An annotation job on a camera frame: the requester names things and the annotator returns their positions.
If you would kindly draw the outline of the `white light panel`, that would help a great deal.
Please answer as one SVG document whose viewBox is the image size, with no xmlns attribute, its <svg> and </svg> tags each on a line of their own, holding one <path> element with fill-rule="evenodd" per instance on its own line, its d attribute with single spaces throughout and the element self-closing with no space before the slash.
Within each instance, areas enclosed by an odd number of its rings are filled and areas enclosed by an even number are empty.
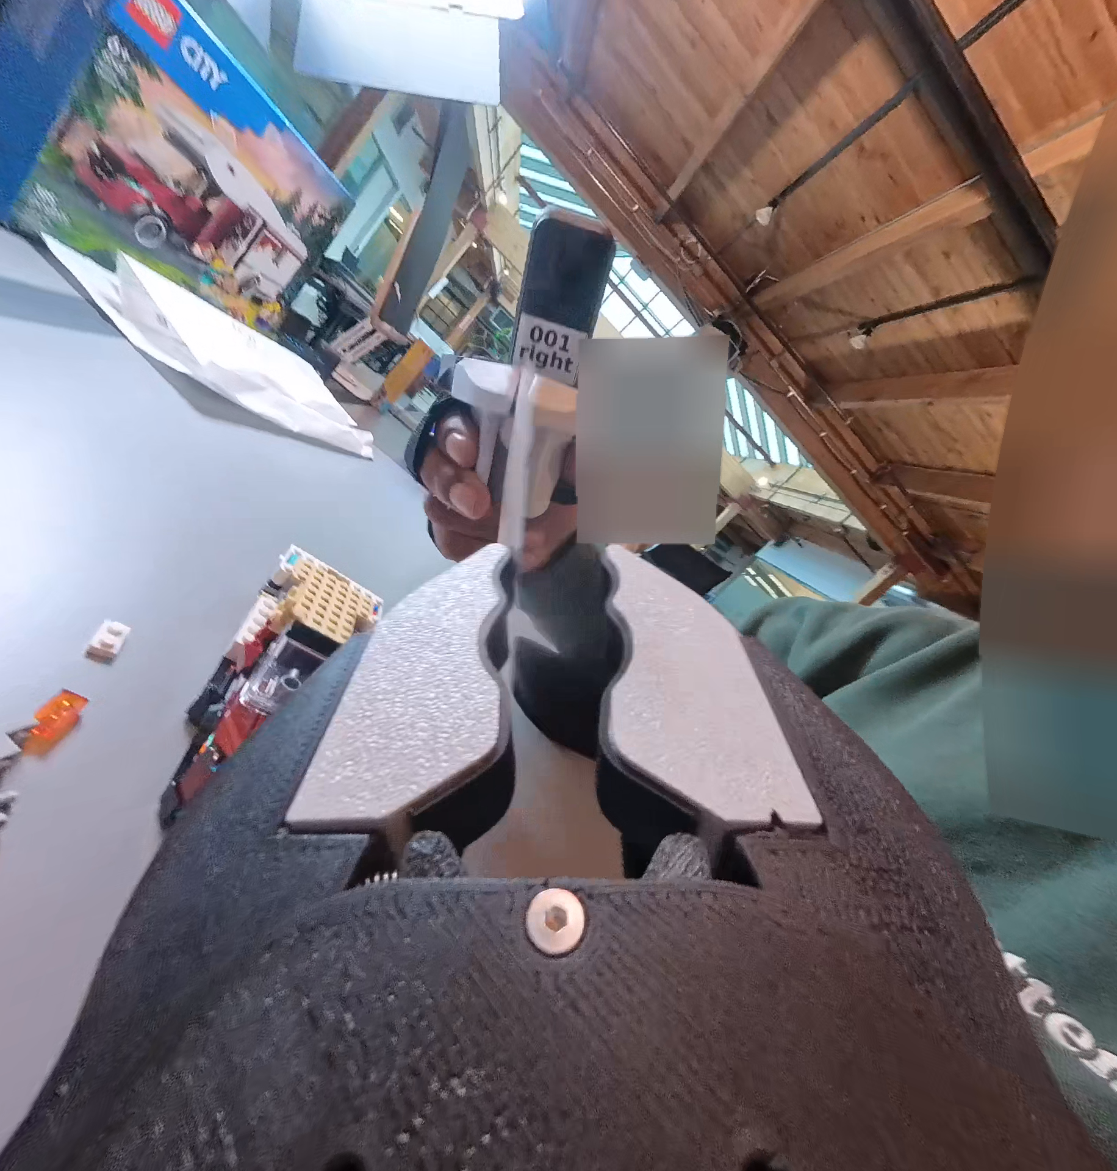
<svg viewBox="0 0 1117 1171">
<path fill-rule="evenodd" d="M 301 2 L 294 68 L 364 90 L 496 107 L 525 2 Z"/>
</svg>

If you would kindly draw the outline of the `green sweatshirt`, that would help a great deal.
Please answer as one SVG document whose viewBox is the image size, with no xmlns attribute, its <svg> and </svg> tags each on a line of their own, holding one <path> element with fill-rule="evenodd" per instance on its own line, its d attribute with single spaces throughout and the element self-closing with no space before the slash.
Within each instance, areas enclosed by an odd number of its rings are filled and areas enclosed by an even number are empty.
<svg viewBox="0 0 1117 1171">
<path fill-rule="evenodd" d="M 935 606 L 735 591 L 715 609 L 808 685 L 946 839 L 1067 1103 L 1117 1169 L 1117 843 L 988 813 L 977 624 Z"/>
</svg>

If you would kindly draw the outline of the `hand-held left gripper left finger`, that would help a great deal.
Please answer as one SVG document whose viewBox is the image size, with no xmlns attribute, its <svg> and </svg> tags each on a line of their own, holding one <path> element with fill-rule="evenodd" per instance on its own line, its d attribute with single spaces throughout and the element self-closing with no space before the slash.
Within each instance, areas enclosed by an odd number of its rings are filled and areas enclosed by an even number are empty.
<svg viewBox="0 0 1117 1171">
<path fill-rule="evenodd" d="M 354 637 L 285 710 L 299 740 L 285 839 L 336 846 L 345 870 L 426 872 L 446 846 L 463 861 L 507 811 L 512 747 L 505 642 L 511 556 L 487 545 Z"/>
</svg>

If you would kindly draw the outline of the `red and tan brick truck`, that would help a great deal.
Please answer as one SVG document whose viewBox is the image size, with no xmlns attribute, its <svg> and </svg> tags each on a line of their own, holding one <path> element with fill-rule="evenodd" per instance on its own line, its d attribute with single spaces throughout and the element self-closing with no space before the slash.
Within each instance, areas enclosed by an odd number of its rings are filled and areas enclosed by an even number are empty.
<svg viewBox="0 0 1117 1171">
<path fill-rule="evenodd" d="M 213 674 L 185 710 L 187 749 L 158 804 L 167 830 L 217 769 L 283 710 L 353 637 L 369 635 L 384 600 L 299 545 L 277 558 Z"/>
</svg>

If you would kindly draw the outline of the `white paper bag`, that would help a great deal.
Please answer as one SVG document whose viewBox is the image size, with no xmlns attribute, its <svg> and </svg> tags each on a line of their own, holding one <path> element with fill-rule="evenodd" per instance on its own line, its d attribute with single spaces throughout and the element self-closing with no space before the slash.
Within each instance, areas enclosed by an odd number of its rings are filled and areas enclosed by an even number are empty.
<svg viewBox="0 0 1117 1171">
<path fill-rule="evenodd" d="M 145 356 L 283 431 L 373 459 L 373 433 L 287 347 L 125 253 L 110 272 L 48 233 L 40 241 Z"/>
</svg>

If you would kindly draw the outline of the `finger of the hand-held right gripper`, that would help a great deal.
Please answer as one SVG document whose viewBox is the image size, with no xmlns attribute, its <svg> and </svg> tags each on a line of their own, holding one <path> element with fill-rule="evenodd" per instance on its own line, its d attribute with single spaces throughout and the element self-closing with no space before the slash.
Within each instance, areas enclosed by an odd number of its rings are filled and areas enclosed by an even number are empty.
<svg viewBox="0 0 1117 1171">
<path fill-rule="evenodd" d="M 465 404 L 478 426 L 476 475 L 489 481 L 498 446 L 507 448 L 522 369 L 487 358 L 461 358 L 452 375 L 452 397 Z"/>
<path fill-rule="evenodd" d="M 529 446 L 529 512 L 546 512 L 577 433 L 575 387 L 557 380 L 529 382 L 533 439 Z"/>
</svg>

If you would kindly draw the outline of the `grey desk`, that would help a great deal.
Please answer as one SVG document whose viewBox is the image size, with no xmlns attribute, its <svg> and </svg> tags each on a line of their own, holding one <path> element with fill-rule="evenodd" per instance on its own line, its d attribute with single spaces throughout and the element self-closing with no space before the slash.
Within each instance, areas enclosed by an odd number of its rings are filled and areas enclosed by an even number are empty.
<svg viewBox="0 0 1117 1171">
<path fill-rule="evenodd" d="M 154 848 L 198 877 L 208 916 L 233 813 L 167 830 L 158 804 L 185 707 L 292 543 L 391 609 L 445 569 L 421 492 L 386 453 L 334 452 L 145 358 L 62 270 L 0 230 L 0 727 L 61 688 L 77 729 L 7 773 L 0 832 L 0 1147 L 79 1015 L 88 978 Z M 130 626 L 114 663 L 83 650 Z"/>
</svg>

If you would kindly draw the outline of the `printed sticker sheet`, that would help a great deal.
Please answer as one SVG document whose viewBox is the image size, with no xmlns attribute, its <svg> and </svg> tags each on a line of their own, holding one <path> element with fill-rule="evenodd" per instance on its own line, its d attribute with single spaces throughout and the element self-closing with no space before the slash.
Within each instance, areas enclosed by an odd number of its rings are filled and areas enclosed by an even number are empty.
<svg viewBox="0 0 1117 1171">
<path fill-rule="evenodd" d="M 527 367 L 514 371 L 514 402 L 505 420 L 498 428 L 498 446 L 501 448 L 500 479 L 500 520 L 498 543 L 505 547 L 500 567 L 501 586 L 501 622 L 505 626 L 507 648 L 516 641 L 553 652 L 553 641 L 536 626 L 535 617 L 520 600 L 524 573 L 524 553 L 527 536 L 527 507 L 531 505 L 531 455 L 535 448 L 535 384 L 536 373 Z"/>
</svg>

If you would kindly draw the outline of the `blue toy box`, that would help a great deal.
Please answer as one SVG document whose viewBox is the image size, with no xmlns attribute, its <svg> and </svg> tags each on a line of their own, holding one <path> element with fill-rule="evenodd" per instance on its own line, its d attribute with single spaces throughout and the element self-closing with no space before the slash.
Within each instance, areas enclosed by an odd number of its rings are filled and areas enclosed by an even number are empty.
<svg viewBox="0 0 1117 1171">
<path fill-rule="evenodd" d="M 347 209 L 189 2 L 0 2 L 0 224 L 275 332 Z"/>
</svg>

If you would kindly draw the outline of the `person's right hand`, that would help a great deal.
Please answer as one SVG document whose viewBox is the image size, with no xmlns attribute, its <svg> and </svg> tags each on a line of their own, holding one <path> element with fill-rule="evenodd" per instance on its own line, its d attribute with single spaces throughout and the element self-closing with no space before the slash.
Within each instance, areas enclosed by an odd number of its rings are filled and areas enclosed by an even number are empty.
<svg viewBox="0 0 1117 1171">
<path fill-rule="evenodd" d="M 426 492 L 432 543 L 448 562 L 465 562 L 498 536 L 500 505 L 478 475 L 478 455 L 478 419 L 452 397 L 428 409 L 404 448 L 404 466 Z"/>
</svg>

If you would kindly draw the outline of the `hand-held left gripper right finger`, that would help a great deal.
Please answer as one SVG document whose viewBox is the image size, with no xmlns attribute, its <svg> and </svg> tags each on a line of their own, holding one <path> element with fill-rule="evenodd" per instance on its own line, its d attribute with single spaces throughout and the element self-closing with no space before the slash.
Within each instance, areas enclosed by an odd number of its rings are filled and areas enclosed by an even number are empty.
<svg viewBox="0 0 1117 1171">
<path fill-rule="evenodd" d="M 603 551 L 621 661 L 599 710 L 599 804 L 628 879 L 759 879 L 755 846 L 827 848 L 814 767 L 738 631 L 623 545 Z"/>
</svg>

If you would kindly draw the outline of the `orange transparent flat brick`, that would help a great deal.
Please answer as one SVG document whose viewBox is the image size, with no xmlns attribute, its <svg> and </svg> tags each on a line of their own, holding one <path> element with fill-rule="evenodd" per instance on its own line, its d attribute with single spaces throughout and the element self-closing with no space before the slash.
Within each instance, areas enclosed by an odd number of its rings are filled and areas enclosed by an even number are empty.
<svg viewBox="0 0 1117 1171">
<path fill-rule="evenodd" d="M 48 699 L 35 714 L 24 740 L 24 754 L 50 754 L 81 723 L 88 698 L 72 690 L 61 690 Z"/>
</svg>

